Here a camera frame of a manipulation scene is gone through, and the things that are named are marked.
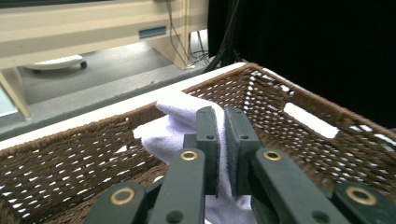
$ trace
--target cable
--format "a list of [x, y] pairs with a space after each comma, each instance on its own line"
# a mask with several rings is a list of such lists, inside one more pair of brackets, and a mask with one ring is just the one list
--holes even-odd
[[172, 30], [174, 30], [174, 31], [175, 31], [175, 34], [176, 34], [176, 37], [177, 37], [177, 40], [178, 40], [178, 42], [180, 43], [180, 46], [183, 48], [183, 52], [186, 54], [186, 57], [189, 58], [189, 55], [186, 53], [186, 49], [184, 48], [183, 43], [182, 43], [181, 40], [180, 40], [180, 36], [179, 36], [178, 33], [177, 33], [177, 30], [176, 30], [176, 28], [175, 28], [175, 25], [173, 24], [173, 19], [172, 19], [172, 5], [171, 5], [170, 0], [166, 0], [166, 7], [167, 7], [167, 9], [168, 9], [169, 21], [170, 21], [170, 23], [171, 23], [171, 28], [170, 28], [170, 31], [169, 31], [169, 32], [170, 32], [169, 38], [170, 38], [170, 40], [171, 40], [172, 47], [174, 48], [176, 54], [178, 55], [178, 57], [180, 58], [180, 60], [181, 60], [182, 62], [184, 62], [183, 57], [182, 57], [181, 54], [178, 52], [178, 50], [177, 50], [177, 48], [176, 48], [176, 46], [175, 46], [175, 43], [173, 42], [173, 39], [172, 39]]
[[192, 52], [192, 49], [191, 49], [191, 33], [189, 33], [189, 54], [190, 54], [190, 52]]
[[220, 47], [219, 47], [220, 49], [221, 49], [221, 47], [224, 45], [225, 38], [226, 38], [227, 35], [230, 33], [231, 25], [233, 24], [233, 18], [235, 17], [235, 14], [236, 14], [236, 11], [238, 10], [238, 8], [239, 8], [239, 0], [237, 0], [237, 2], [236, 2], [235, 9], [233, 10], [233, 15], [232, 15], [231, 18], [230, 18], [230, 22], [228, 23], [227, 30], [226, 30], [226, 32], [224, 33], [224, 37], [223, 37], [223, 39], [222, 39], [222, 41], [221, 41], [221, 44], [220, 44]]
[[199, 44], [199, 47], [201, 47], [201, 50], [197, 50], [195, 52], [192, 52], [191, 46], [190, 46], [190, 56], [193, 59], [195, 59], [194, 62], [192, 60], [190, 60], [191, 61], [191, 65], [195, 65], [196, 63], [200, 63], [203, 66], [207, 66], [209, 64], [208, 50], [204, 49], [204, 44], [203, 44], [203, 41], [202, 41], [202, 38], [201, 38], [201, 34], [200, 34], [199, 31], [197, 32], [197, 36], [198, 36], [198, 44]]

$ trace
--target black backdrop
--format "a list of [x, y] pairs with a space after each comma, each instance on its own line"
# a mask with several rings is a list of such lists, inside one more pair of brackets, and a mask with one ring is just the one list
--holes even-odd
[[[367, 119], [396, 128], [396, 1], [247, 1], [237, 50]], [[229, 1], [210, 0], [215, 55]]]

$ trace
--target floor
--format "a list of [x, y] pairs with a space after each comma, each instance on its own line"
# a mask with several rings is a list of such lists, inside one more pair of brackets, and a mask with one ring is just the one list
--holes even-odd
[[70, 119], [106, 105], [203, 73], [208, 60], [207, 32], [191, 34], [191, 68], [182, 71], [166, 60], [149, 42], [83, 54], [88, 67], [42, 71], [20, 67], [28, 107], [20, 113], [0, 117], [0, 141]]

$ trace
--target white towel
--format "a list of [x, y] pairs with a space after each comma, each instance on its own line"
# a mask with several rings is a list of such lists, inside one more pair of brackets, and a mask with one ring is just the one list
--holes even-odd
[[213, 224], [257, 223], [250, 208], [250, 196], [235, 199], [231, 194], [224, 111], [219, 105], [182, 92], [167, 94], [157, 102], [157, 107], [167, 116], [139, 126], [134, 130], [134, 137], [141, 137], [150, 154], [169, 164], [173, 154], [183, 148], [184, 134], [196, 133], [196, 112], [206, 106], [212, 106], [215, 111], [220, 161], [219, 197], [205, 196], [205, 218]]

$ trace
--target black cable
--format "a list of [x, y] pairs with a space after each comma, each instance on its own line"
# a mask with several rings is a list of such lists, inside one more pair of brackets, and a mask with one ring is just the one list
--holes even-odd
[[[199, 31], [197, 32], [197, 34], [198, 34], [198, 40], [201, 46], [201, 50], [202, 52], [204, 52], [205, 50], [204, 50], [204, 45], [202, 44], [201, 34]], [[205, 60], [206, 65], [209, 65], [209, 54], [207, 54], [207, 56], [205, 56], [203, 60]]]
[[198, 36], [198, 42], [199, 42], [199, 45], [200, 45], [200, 47], [201, 47], [201, 50], [197, 50], [197, 51], [195, 51], [195, 52], [192, 52], [192, 49], [191, 49], [191, 46], [190, 46], [190, 55], [193, 57], [193, 58], [197, 58], [197, 57], [195, 57], [193, 54], [195, 54], [195, 53], [206, 53], [206, 52], [208, 52], [208, 50], [205, 50], [204, 49], [204, 44], [202, 43], [202, 38], [201, 38], [201, 35], [200, 35], [200, 33], [199, 33], [199, 31], [197, 31], [197, 36]]
[[192, 62], [191, 65], [195, 65], [196, 63], [201, 62], [201, 61], [207, 59], [208, 56], [209, 56], [209, 53], [204, 53], [204, 54], [202, 54], [201, 56], [198, 57], [198, 59], [197, 59], [195, 62]]
[[224, 42], [225, 42], [225, 39], [226, 39], [227, 35], [230, 33], [231, 25], [233, 24], [233, 19], [234, 19], [234, 17], [235, 17], [235, 14], [236, 14], [236, 11], [238, 10], [238, 8], [239, 8], [239, 0], [236, 2], [235, 9], [233, 10], [233, 15], [232, 15], [231, 18], [230, 18], [230, 22], [228, 23], [227, 30], [226, 30], [226, 32], [224, 33], [224, 37], [223, 37], [223, 39], [222, 39], [222, 41], [221, 41], [220, 49], [222, 49], [222, 47], [223, 47], [223, 45], [224, 45]]
[[191, 33], [189, 33], [189, 54], [192, 52], [191, 49]]
[[191, 52], [190, 56], [193, 58], [199, 58], [200, 56], [195, 56], [194, 54], [197, 54], [197, 53], [207, 54], [208, 52], [209, 52], [208, 50], [197, 50], [195, 52]]
[[180, 40], [180, 36], [178, 36], [177, 30], [176, 30], [176, 28], [175, 28], [175, 25], [173, 24], [173, 19], [172, 19], [172, 5], [171, 5], [170, 0], [166, 0], [166, 7], [167, 7], [167, 9], [168, 9], [169, 21], [170, 21], [170, 23], [171, 23], [171, 28], [170, 28], [170, 31], [169, 31], [169, 32], [170, 32], [169, 38], [170, 38], [170, 40], [171, 40], [172, 47], [174, 48], [176, 54], [178, 55], [178, 57], [180, 58], [180, 60], [181, 60], [182, 62], [184, 62], [183, 57], [182, 57], [181, 54], [178, 52], [178, 50], [177, 50], [177, 48], [176, 48], [176, 46], [175, 46], [175, 43], [173, 42], [173, 39], [172, 39], [172, 29], [173, 29], [173, 30], [175, 31], [177, 40], [178, 40], [178, 42], [180, 43], [180, 46], [183, 48], [183, 52], [186, 53], [186, 49], [184, 48], [183, 43], [182, 43], [181, 40]]

